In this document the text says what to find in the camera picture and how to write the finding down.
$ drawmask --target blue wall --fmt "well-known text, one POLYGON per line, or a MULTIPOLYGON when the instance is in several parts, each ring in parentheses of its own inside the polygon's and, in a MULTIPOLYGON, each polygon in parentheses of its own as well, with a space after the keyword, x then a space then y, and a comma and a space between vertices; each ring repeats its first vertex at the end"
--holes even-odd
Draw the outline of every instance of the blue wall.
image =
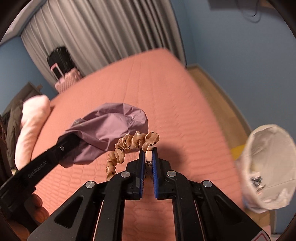
MULTIPOLYGON (((296 39, 274 9, 260 8, 248 17, 256 1, 239 0, 240 11, 234 0, 182 0, 184 11, 171 0, 178 22, 189 20, 192 32, 186 39, 193 37, 196 63, 229 95, 251 128, 275 123, 296 140, 296 39)), ((183 39, 186 31, 181 31, 183 39)), ((296 197, 278 210, 277 232, 295 212, 296 197)))
POLYGON ((186 64, 187 66, 196 64, 197 59, 195 44, 185 4, 183 1, 180 0, 170 0, 170 2, 179 26, 179 31, 185 52, 186 64))
POLYGON ((41 92, 50 99, 57 95, 33 63, 21 38, 16 37, 0 46, 0 113, 29 81, 35 86, 41 84, 41 92))

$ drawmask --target purple fabric bag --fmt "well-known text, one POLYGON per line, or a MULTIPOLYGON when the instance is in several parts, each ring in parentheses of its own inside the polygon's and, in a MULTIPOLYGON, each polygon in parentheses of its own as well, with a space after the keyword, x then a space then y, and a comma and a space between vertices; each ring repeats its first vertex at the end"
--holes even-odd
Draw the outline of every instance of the purple fabric bag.
POLYGON ((72 126, 59 137, 58 142, 70 133, 81 138, 77 148, 60 161, 63 167, 89 164, 107 151, 115 149, 119 138, 136 131, 148 133, 148 120, 143 110, 125 103, 105 103, 72 126))

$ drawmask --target plastic bag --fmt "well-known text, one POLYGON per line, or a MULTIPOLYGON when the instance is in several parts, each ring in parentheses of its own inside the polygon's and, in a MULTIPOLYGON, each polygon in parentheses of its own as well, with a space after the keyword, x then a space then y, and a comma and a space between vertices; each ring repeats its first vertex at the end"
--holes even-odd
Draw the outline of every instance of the plastic bag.
POLYGON ((235 161, 246 206, 256 212, 287 206, 296 188, 296 147, 277 125, 264 125, 249 136, 235 161))

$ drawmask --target grey curtain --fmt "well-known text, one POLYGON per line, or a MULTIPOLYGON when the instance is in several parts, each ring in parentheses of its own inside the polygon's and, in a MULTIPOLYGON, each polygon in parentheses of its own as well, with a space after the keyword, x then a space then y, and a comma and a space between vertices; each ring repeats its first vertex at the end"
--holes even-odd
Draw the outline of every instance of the grey curtain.
POLYGON ((56 80, 46 58, 66 46, 83 76, 154 48, 185 56, 170 0, 48 0, 21 34, 47 81, 56 80))

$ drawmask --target pink bedspread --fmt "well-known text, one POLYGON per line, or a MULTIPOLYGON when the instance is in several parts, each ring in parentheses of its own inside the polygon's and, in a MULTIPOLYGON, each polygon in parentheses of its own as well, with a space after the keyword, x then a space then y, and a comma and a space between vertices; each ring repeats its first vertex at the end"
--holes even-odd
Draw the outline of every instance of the pink bedspread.
MULTIPOLYGON (((53 146, 75 119, 106 102, 124 102, 143 109, 149 130, 160 135, 156 145, 160 158, 170 161, 174 170, 190 180, 211 180, 242 207, 238 175, 214 114, 196 82, 164 49, 111 64, 53 99, 52 113, 33 158, 53 146)), ((51 171, 36 191, 45 208, 52 213, 89 180, 104 182, 107 155, 90 165, 57 166, 51 171)), ((137 157, 138 153, 126 155, 117 171, 123 171, 126 163, 137 157)), ((171 201, 154 198, 150 179, 145 181, 142 200, 126 202, 123 240, 175 240, 171 201)))

